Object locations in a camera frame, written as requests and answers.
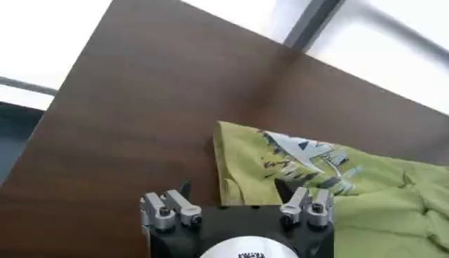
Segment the green t-shirt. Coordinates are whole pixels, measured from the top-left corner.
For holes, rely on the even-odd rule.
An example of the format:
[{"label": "green t-shirt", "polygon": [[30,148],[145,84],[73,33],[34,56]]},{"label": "green t-shirt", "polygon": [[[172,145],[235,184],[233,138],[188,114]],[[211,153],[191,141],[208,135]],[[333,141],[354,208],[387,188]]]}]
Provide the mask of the green t-shirt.
[{"label": "green t-shirt", "polygon": [[223,205],[280,204],[274,179],[335,194],[335,257],[449,257],[449,168],[219,122]]}]

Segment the dark wood surface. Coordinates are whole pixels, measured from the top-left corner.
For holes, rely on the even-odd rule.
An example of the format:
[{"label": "dark wood surface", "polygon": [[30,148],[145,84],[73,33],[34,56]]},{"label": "dark wood surface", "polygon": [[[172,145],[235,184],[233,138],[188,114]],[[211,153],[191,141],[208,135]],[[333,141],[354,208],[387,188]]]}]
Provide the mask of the dark wood surface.
[{"label": "dark wood surface", "polygon": [[0,190],[0,257],[144,257],[138,200],[220,197],[216,120],[449,164],[449,118],[177,0],[116,0]]}]

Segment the wall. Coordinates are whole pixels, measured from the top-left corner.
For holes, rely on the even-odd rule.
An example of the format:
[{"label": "wall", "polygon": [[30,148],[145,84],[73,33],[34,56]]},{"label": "wall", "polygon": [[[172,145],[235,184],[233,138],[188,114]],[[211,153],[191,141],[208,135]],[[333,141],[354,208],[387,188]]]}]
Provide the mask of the wall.
[{"label": "wall", "polygon": [[42,114],[40,110],[0,102],[0,185],[25,148]]}]

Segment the wood grain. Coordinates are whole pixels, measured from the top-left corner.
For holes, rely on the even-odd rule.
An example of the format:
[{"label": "wood grain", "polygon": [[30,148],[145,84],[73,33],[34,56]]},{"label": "wood grain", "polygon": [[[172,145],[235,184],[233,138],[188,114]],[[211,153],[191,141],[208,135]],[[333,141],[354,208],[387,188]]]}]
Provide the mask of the wood grain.
[{"label": "wood grain", "polygon": [[144,257],[138,199],[218,203],[216,120],[449,164],[448,117],[177,0],[116,0],[0,189],[0,257]]}]

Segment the metal clamp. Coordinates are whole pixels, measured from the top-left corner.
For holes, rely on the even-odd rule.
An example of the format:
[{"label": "metal clamp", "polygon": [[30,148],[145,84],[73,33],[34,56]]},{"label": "metal clamp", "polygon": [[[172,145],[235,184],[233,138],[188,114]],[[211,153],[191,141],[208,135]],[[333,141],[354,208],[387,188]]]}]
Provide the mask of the metal clamp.
[{"label": "metal clamp", "polygon": [[298,187],[292,198],[287,203],[284,203],[279,208],[282,213],[281,224],[288,228],[297,224],[301,220],[302,206],[309,198],[309,191],[304,187]]},{"label": "metal clamp", "polygon": [[192,205],[176,190],[165,192],[165,197],[166,205],[180,214],[182,224],[193,229],[198,228],[201,225],[203,221],[201,207]]},{"label": "metal clamp", "polygon": [[168,209],[155,193],[146,193],[140,199],[140,215],[143,227],[154,226],[165,231],[175,226],[175,212]]},{"label": "metal clamp", "polygon": [[325,189],[320,189],[315,200],[307,208],[309,223],[312,226],[325,227],[332,221],[333,196]]}]

